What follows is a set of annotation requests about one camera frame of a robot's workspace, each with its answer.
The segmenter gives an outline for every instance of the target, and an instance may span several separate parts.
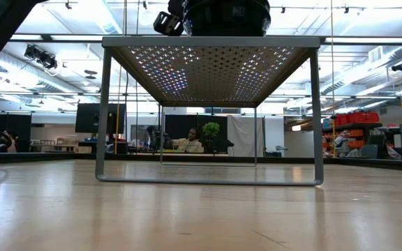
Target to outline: white backdrop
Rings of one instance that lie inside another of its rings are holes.
[[[235,144],[229,156],[253,157],[254,118],[228,116],[228,139]],[[263,120],[257,118],[257,156],[263,157]]]

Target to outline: red storage box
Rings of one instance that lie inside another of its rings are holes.
[[[376,112],[355,112],[349,114],[350,123],[378,123],[380,117]]]
[[[344,126],[350,123],[348,114],[338,114],[335,120],[336,126]]]

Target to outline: seated person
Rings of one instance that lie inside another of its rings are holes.
[[[178,151],[185,153],[204,153],[204,147],[199,142],[200,133],[198,129],[192,128],[188,132],[188,139],[172,140],[173,146],[178,146]]]

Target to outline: potted plant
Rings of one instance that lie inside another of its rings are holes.
[[[209,145],[209,152],[215,153],[214,151],[214,140],[217,134],[220,132],[220,124],[214,122],[208,122],[202,127],[204,136],[207,138],[207,143]]]

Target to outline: ceiling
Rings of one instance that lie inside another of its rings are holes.
[[[49,0],[38,4],[25,19],[17,30],[16,34],[120,34],[125,29],[127,35],[151,35],[157,34],[152,27],[155,16],[160,11],[167,11],[166,0],[149,1],[149,9],[145,10],[142,0],[127,2],[121,0],[85,0],[70,1],[72,9],[67,9],[67,0]],[[269,1],[271,5],[271,27],[267,32],[268,36],[291,35],[291,36],[331,36],[332,24],[334,36],[402,36],[402,0],[348,0],[332,1],[333,9],[330,7],[331,1],[318,0],[285,0]],[[285,7],[285,13],[281,13],[281,8]],[[27,45],[35,45],[38,49],[46,51],[56,56],[59,68],[55,71],[45,72],[39,63],[28,60],[24,56]],[[371,50],[377,45],[323,45],[319,53],[320,81],[322,87],[329,83],[334,73],[335,79],[343,74],[355,69],[358,64],[368,61]],[[0,85],[0,91],[7,91],[7,84],[14,84],[16,88],[11,91],[33,91],[33,92],[84,92],[97,93],[101,87],[101,73],[103,48],[100,42],[94,43],[35,43],[9,42],[1,53],[5,56],[2,60],[15,64],[15,68],[6,69],[8,73],[0,73],[0,81],[12,78],[5,85]],[[24,65],[32,66],[30,73],[35,72],[38,83],[32,86],[23,83],[25,75],[22,72],[27,68]],[[97,72],[95,79],[86,79],[88,74],[85,70]],[[120,72],[117,62],[112,62],[110,93],[131,93],[127,96],[128,100],[136,101],[136,92],[146,94],[147,92],[139,85],[136,88],[136,81],[130,76],[127,77],[125,70]],[[370,70],[364,78],[356,79],[351,83],[335,90],[336,95],[354,96],[365,89],[387,82],[386,67],[379,67]],[[274,94],[277,95],[308,95],[310,68],[306,62],[299,68]],[[394,86],[385,86],[382,89],[370,92],[393,91]],[[12,102],[39,102],[44,96],[13,96]],[[77,96],[56,96],[58,102],[66,102],[64,110],[76,109],[76,102],[95,102],[97,96],[77,97]],[[110,100],[125,97],[113,95]],[[139,101],[153,102],[153,98],[146,95],[139,95]],[[283,102],[287,108],[304,108],[308,112],[308,103],[304,105],[302,98],[268,98],[268,102]]]

